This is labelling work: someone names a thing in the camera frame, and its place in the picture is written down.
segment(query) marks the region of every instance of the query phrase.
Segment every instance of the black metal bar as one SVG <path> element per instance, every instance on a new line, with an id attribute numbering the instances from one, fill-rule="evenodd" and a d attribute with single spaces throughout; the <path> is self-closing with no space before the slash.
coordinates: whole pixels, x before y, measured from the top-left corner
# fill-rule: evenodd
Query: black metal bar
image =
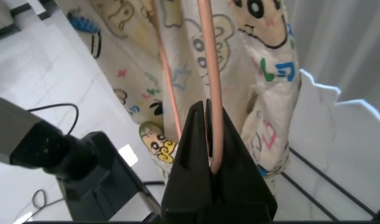
<path id="1" fill-rule="evenodd" d="M 317 206 L 323 213 L 330 217 L 333 221 L 339 221 L 336 216 L 330 213 L 320 202 L 313 198 L 307 191 L 305 191 L 299 184 L 297 184 L 292 178 L 290 178 L 285 172 L 282 172 L 281 175 L 287 179 L 294 187 L 297 188 L 302 194 L 304 194 L 315 206 Z"/>
<path id="2" fill-rule="evenodd" d="M 338 183 L 336 183 L 334 180 L 332 180 L 329 176 L 324 174 L 320 169 L 318 169 L 315 165 L 313 165 L 311 162 L 306 160 L 303 156 L 301 156 L 295 149 L 289 148 L 291 153 L 293 153 L 296 157 L 298 157 L 302 162 L 304 162 L 306 165 L 308 165 L 311 169 L 313 169 L 318 175 L 322 176 L 326 181 L 328 181 L 332 186 L 336 187 L 342 194 L 347 196 L 350 200 L 352 200 L 355 204 L 360 206 L 365 212 L 370 214 L 372 217 L 375 217 L 375 213 L 368 208 L 365 204 L 360 202 L 356 197 L 354 197 L 352 194 L 350 194 L 347 190 L 345 190 L 343 187 L 341 187 Z"/>

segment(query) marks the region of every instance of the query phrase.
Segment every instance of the curtain fold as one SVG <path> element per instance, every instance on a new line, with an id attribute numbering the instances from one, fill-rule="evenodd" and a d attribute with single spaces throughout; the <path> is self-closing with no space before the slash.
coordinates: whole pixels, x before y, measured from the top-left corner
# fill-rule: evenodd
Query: curtain fold
<path id="1" fill-rule="evenodd" d="M 285 0 L 300 68 L 380 112 L 380 0 Z"/>

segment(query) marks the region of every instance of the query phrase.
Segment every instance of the cloth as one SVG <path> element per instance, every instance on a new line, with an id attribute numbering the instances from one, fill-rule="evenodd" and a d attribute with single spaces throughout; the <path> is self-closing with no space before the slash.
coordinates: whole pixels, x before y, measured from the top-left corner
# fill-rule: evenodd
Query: cloth
<path id="1" fill-rule="evenodd" d="M 160 30 L 184 126 L 188 109 L 210 97 L 197 2 L 156 0 L 156 12 L 148 0 L 56 2 L 66 14 L 80 11 L 76 16 L 100 30 L 96 61 L 132 120 L 163 127 L 164 137 L 178 142 L 155 28 Z M 300 86 L 284 6 L 280 0 L 211 2 L 223 106 L 261 174 L 270 177 L 290 161 L 288 131 Z M 89 50 L 94 48 L 94 34 L 78 34 Z M 166 164 L 158 165 L 170 172 Z"/>

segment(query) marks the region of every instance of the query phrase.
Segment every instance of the blue star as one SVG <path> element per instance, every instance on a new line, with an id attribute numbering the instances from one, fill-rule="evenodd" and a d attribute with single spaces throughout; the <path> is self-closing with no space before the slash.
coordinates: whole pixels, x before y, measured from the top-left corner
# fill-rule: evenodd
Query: blue star
<path id="1" fill-rule="evenodd" d="M 191 70 L 187 70 L 187 62 L 184 63 L 183 69 L 175 69 L 172 84 L 174 87 L 184 91 L 187 83 L 187 79 L 192 74 Z"/>

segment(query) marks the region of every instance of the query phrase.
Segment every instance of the white curtain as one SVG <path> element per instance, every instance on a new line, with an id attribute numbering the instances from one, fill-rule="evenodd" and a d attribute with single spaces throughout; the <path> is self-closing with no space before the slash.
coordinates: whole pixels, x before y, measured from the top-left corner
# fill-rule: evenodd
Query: white curtain
<path id="1" fill-rule="evenodd" d="M 380 112 L 380 0 L 285 0 L 300 68 Z"/>

